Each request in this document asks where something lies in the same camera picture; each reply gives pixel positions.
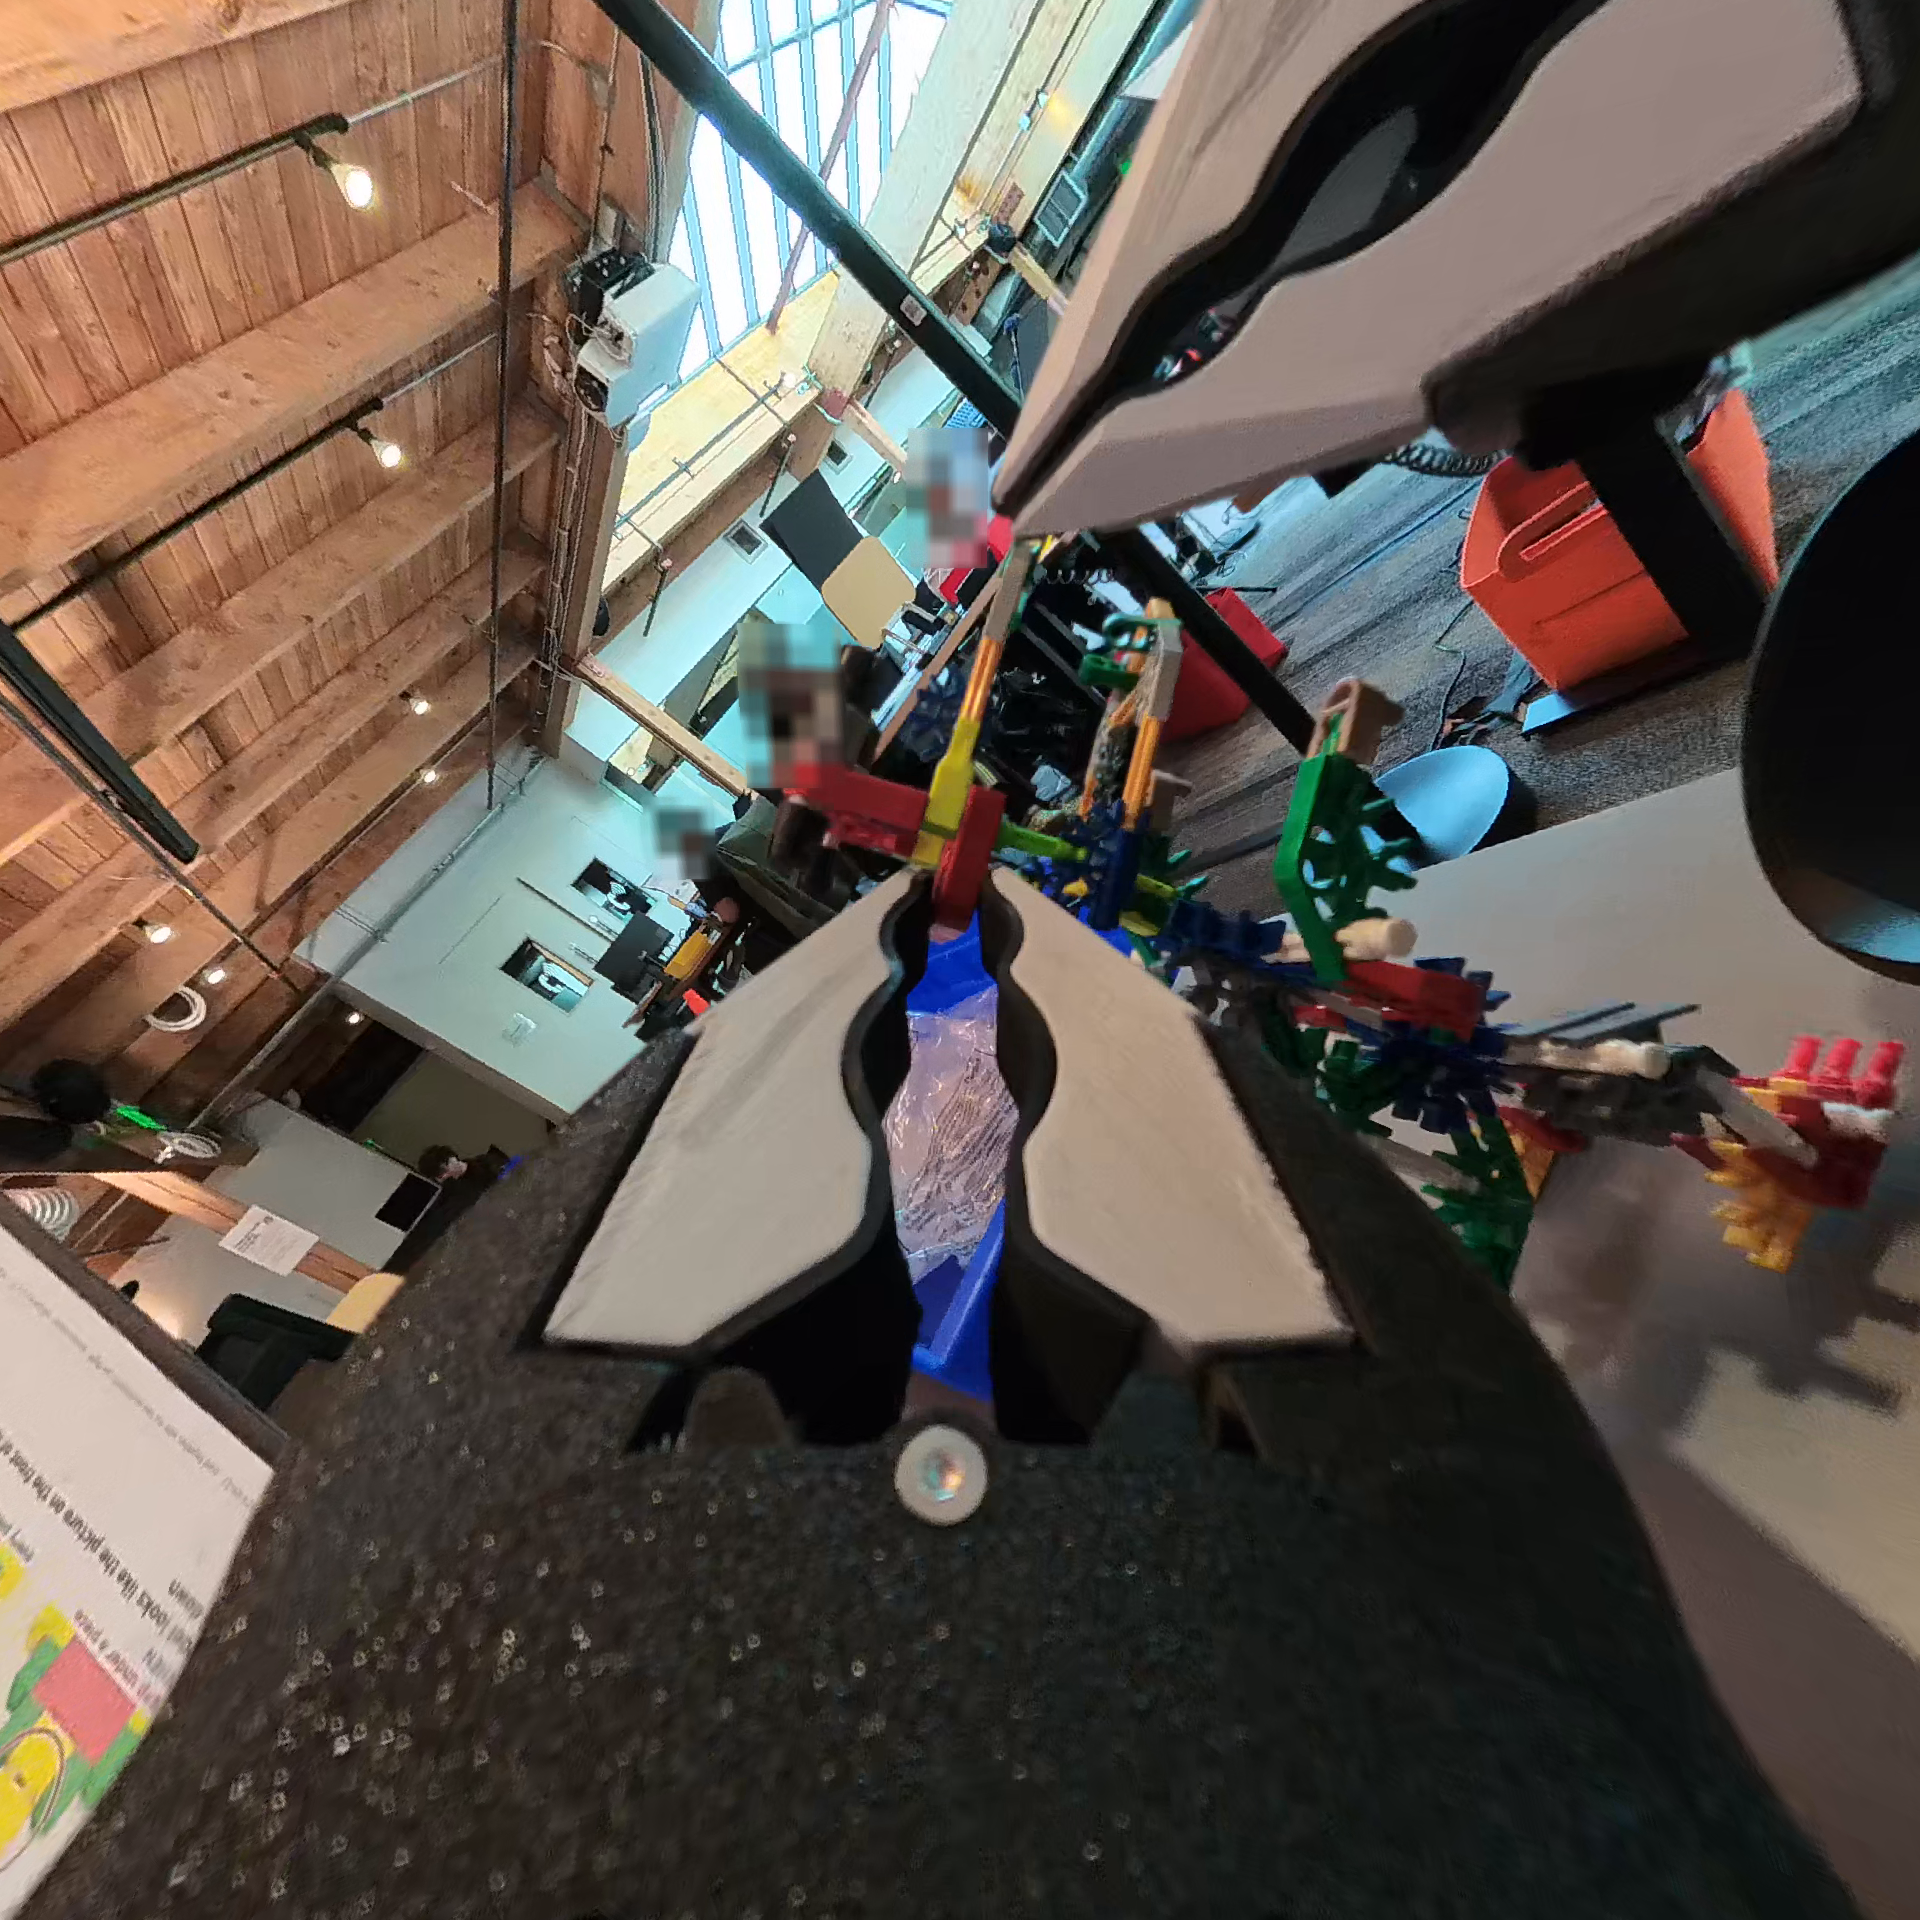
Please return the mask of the instruction booklet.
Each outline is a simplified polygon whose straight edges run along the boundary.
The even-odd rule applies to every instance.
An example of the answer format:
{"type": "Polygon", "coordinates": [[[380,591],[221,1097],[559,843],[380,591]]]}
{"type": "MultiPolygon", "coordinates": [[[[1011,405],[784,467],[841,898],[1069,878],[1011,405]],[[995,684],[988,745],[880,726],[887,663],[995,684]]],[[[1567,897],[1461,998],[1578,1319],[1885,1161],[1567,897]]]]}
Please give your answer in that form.
{"type": "Polygon", "coordinates": [[[5,1202],[2,1914],[165,1717],[273,1482],[274,1428],[5,1202]]]}

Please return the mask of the red yellow connector toy assembly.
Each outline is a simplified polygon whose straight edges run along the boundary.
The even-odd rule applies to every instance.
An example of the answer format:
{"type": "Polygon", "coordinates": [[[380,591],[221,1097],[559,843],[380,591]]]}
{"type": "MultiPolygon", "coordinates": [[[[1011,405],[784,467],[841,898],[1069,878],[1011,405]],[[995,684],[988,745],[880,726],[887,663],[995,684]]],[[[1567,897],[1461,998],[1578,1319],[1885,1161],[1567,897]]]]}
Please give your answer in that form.
{"type": "Polygon", "coordinates": [[[1722,1242],[1786,1273],[1826,1213],[1861,1211],[1889,1153],[1907,1045],[1796,1036],[1778,1067],[1700,1083],[1711,1108],[1671,1145],[1720,1191],[1722,1242]]]}

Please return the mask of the green connector toy assembly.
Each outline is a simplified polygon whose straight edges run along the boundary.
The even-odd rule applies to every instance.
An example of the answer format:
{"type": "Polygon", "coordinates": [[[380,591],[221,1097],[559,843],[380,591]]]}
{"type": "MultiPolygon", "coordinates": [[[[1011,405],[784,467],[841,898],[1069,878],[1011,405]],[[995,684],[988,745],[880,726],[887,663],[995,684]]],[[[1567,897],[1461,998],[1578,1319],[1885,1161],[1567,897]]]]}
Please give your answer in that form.
{"type": "MultiPolygon", "coordinates": [[[[1361,745],[1356,686],[1324,709],[1321,726],[1287,805],[1277,846],[1283,911],[1259,921],[1211,908],[1191,879],[1173,878],[1163,835],[1147,830],[1144,879],[1165,879],[1170,898],[1147,898],[1140,917],[1097,926],[1095,905],[1067,898],[1047,861],[992,854],[988,875],[1032,879],[1057,905],[1120,946],[1163,983],[1191,969],[1195,988],[1225,1005],[1259,1049],[1301,1082],[1351,1137],[1394,1143],[1399,1119],[1436,1143],[1412,1181],[1440,1223],[1503,1290],[1517,1275],[1533,1191],[1504,1108],[1495,1011],[1504,995],[1490,973],[1459,956],[1420,958],[1416,935],[1385,905],[1412,886],[1410,835],[1388,823],[1361,745]]],[[[929,790],[874,774],[848,753],[848,721],[807,718],[799,693],[775,698],[769,753],[775,796],[824,819],[829,849],[905,852],[929,790]]]]}

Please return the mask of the black grey connector toy assembly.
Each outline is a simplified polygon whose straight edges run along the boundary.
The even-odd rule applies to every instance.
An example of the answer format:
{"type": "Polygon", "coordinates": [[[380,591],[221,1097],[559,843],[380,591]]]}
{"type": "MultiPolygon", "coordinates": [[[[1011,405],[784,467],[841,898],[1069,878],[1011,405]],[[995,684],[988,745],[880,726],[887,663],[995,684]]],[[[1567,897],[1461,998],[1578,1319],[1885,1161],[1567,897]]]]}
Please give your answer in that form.
{"type": "Polygon", "coordinates": [[[1713,1125],[1757,1141],[1771,1114],[1740,1089],[1737,1065],[1715,1046],[1665,1036],[1695,1012],[1695,1001],[1616,998],[1500,1025],[1500,1085],[1515,1097],[1504,1115],[1561,1153],[1603,1137],[1668,1145],[1706,1138],[1713,1125]]]}

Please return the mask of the tan board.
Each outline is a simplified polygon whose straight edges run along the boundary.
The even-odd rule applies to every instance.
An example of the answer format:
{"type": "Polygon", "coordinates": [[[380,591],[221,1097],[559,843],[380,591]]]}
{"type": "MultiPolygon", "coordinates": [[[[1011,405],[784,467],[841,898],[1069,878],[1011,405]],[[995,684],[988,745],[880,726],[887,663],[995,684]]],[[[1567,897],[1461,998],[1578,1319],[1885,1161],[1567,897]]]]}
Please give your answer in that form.
{"type": "Polygon", "coordinates": [[[824,579],[820,597],[853,645],[875,651],[919,588],[922,577],[908,571],[882,540],[866,534],[824,579]]]}

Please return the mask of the black pole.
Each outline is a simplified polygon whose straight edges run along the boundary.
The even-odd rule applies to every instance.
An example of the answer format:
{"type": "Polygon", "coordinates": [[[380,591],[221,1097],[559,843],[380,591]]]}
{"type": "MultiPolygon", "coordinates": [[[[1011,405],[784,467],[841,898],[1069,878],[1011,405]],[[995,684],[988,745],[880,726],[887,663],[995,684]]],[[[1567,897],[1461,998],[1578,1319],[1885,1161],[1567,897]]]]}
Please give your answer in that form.
{"type": "Polygon", "coordinates": [[[919,348],[975,405],[991,433],[1005,441],[1019,418],[1019,397],[1000,378],[976,337],[957,326],[848,213],[827,183],[810,172],[778,127],[732,87],[724,69],[658,3],[600,3],[597,9],[636,44],[668,85],[738,153],[772,195],[826,239],[856,286],[919,348]]]}

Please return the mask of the clear plastic bag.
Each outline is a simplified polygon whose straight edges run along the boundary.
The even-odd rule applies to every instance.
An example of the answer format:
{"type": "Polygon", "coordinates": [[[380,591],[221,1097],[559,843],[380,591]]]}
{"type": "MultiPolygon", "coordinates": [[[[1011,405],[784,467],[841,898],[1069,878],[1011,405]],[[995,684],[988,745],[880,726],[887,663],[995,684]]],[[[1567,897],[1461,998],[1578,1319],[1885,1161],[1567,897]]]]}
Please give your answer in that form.
{"type": "Polygon", "coordinates": [[[913,1012],[908,1074],[884,1114],[897,1234],[913,1282],[968,1265],[1003,1201],[1017,1106],[997,1063],[997,995],[913,1012]]]}

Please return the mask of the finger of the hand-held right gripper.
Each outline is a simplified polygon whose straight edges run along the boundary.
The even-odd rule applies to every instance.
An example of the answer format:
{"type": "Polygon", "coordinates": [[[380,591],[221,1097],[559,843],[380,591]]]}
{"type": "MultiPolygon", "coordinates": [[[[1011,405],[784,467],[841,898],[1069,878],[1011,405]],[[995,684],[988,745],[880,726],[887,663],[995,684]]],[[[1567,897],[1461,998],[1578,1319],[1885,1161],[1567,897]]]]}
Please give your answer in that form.
{"type": "Polygon", "coordinates": [[[1837,4],[1608,3],[1530,69],[1476,153],[1373,244],[1284,275],[1152,393],[1017,537],[1104,532],[1412,441],[1432,381],[1859,106],[1837,4]]]}
{"type": "Polygon", "coordinates": [[[1476,153],[1578,4],[1202,4],[1000,465],[1043,509],[1097,429],[1195,373],[1290,273],[1403,225],[1476,153]]]}

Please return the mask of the white ceiling box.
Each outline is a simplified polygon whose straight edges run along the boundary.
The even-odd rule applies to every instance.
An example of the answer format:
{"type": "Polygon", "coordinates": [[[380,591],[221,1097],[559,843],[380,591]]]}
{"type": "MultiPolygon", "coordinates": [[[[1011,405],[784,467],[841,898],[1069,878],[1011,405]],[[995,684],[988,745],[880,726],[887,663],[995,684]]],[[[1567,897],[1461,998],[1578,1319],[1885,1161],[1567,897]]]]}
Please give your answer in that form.
{"type": "Polygon", "coordinates": [[[577,322],[569,381],[608,429],[649,415],[682,378],[699,289],[673,262],[604,246],[577,261],[563,290],[577,322]]]}

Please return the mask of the light blue stool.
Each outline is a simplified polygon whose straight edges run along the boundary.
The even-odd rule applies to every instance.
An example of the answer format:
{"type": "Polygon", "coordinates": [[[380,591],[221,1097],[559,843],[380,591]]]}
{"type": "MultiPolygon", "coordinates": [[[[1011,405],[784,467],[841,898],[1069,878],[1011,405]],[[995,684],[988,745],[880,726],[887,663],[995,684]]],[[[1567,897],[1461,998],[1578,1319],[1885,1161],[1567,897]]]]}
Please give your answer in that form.
{"type": "Polygon", "coordinates": [[[1537,798],[1498,753],[1442,748],[1377,774],[1412,838],[1420,868],[1498,849],[1537,826],[1537,798]]]}

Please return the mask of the red plastic crate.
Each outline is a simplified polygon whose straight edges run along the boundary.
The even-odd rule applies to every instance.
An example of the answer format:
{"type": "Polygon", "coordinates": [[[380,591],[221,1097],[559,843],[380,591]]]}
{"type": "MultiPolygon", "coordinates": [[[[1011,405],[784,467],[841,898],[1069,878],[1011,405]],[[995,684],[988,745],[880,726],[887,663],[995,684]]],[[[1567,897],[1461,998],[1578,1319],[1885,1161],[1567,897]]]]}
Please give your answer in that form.
{"type": "MultiPolygon", "coordinates": [[[[1207,589],[1207,602],[1264,667],[1281,667],[1290,654],[1290,643],[1266,627],[1242,591],[1235,588],[1213,588],[1207,589]]],[[[1188,631],[1183,631],[1183,649],[1183,667],[1162,731],[1163,745],[1233,726],[1251,709],[1251,698],[1188,631]]]]}

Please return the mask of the black flag board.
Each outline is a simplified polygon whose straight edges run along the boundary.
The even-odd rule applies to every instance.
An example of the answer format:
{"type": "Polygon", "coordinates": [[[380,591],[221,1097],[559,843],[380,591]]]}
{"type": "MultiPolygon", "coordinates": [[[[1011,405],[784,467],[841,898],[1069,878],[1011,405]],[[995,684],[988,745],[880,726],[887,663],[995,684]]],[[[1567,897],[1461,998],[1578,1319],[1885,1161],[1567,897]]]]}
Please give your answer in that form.
{"type": "Polygon", "coordinates": [[[759,527],[818,589],[866,537],[832,491],[829,476],[815,471],[770,507],[759,527]]]}

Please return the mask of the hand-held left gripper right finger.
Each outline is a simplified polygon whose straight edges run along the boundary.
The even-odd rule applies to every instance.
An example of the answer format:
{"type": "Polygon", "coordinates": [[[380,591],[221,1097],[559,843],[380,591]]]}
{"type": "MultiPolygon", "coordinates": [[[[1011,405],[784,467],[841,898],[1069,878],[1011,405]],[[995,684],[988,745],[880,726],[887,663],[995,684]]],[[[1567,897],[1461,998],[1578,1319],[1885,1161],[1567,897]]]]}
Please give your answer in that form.
{"type": "Polygon", "coordinates": [[[1002,1436],[1087,1444],[1145,1359],[1195,1378],[1346,1350],[1217,1030],[1017,875],[984,885],[980,951],[1017,1115],[991,1310],[1002,1436]]]}

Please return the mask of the small blue plastic bin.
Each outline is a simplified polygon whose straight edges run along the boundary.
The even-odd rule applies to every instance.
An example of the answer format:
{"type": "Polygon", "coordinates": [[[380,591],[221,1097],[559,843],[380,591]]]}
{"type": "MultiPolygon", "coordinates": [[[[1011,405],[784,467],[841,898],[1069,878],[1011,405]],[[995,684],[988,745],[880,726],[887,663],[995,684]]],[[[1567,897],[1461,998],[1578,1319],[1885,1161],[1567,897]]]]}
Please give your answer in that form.
{"type": "MultiPolygon", "coordinates": [[[[997,995],[992,973],[980,951],[978,926],[956,932],[929,946],[925,972],[911,989],[905,1011],[939,1012],[978,991],[997,995]]],[[[924,1378],[975,1396],[992,1399],[991,1322],[992,1293],[1003,1247],[1003,1201],[992,1219],[985,1239],[968,1265],[946,1261],[936,1268],[914,1292],[922,1307],[914,1367],[924,1378]]]]}

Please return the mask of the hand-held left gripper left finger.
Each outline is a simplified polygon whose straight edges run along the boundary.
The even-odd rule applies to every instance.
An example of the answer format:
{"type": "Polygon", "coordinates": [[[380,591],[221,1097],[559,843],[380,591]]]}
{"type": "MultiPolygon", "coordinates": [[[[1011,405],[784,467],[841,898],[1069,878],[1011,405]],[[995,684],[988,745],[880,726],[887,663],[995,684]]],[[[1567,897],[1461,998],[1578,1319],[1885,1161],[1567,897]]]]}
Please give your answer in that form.
{"type": "Polygon", "coordinates": [[[901,870],[689,1030],[544,1319],[544,1345],[663,1364],[690,1413],[753,1373],[807,1444],[903,1418],[922,1303],[884,1117],[911,1070],[929,878],[901,870]]]}

